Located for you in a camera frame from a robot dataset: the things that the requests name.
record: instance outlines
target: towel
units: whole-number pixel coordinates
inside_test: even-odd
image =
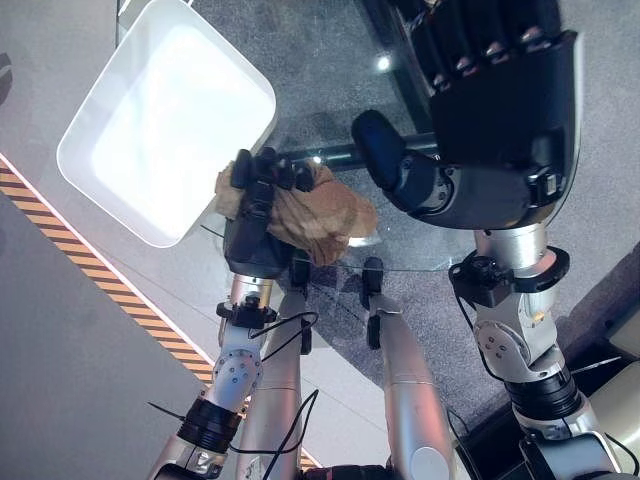
[[[234,162],[218,174],[213,208],[235,219],[244,190],[231,186]],[[313,189],[275,187],[267,231],[283,242],[306,251],[317,266],[330,265],[347,249],[349,238],[371,235],[378,223],[366,198],[340,183],[324,165],[309,162]]]

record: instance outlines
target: yellow and black hazard stripe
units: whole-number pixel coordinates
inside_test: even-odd
[[[4,193],[33,222],[56,247],[76,264],[84,274],[116,302],[138,325],[155,338],[184,367],[205,385],[211,385],[212,365],[186,342],[160,316],[159,310],[151,302],[134,292],[123,277],[106,261],[98,258],[98,253],[79,234],[65,224],[62,217],[54,213],[45,200],[29,188],[12,167],[0,158],[0,192]],[[307,470],[319,464],[304,449],[300,468]]]

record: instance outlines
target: glass tabletop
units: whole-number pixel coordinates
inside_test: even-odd
[[[148,0],[118,0],[118,32]],[[375,255],[390,270],[441,270],[473,249],[470,232],[434,227],[397,210],[370,179],[351,145],[353,119],[382,112],[404,136],[434,152],[427,94],[387,0],[194,0],[205,20],[272,84],[278,120],[265,142],[281,155],[319,157],[376,207],[376,233],[340,264]]]

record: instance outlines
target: robotic arm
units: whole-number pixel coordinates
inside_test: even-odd
[[[555,0],[444,0],[413,25],[440,156],[364,112],[352,134],[374,181],[432,225],[543,221],[571,186],[580,125],[577,34],[560,30]]]
[[[511,397],[532,476],[620,472],[565,366],[550,314],[569,255],[547,246],[543,222],[561,206],[577,164],[578,36],[561,31],[555,0],[400,7],[433,93],[440,156],[408,150],[376,111],[354,121],[356,146],[400,210],[475,230],[476,250],[449,276],[488,373]]]

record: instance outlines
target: white tray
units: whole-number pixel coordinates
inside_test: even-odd
[[[142,240],[171,247],[275,112],[268,80],[211,25],[181,0],[153,0],[71,121],[58,168]]]

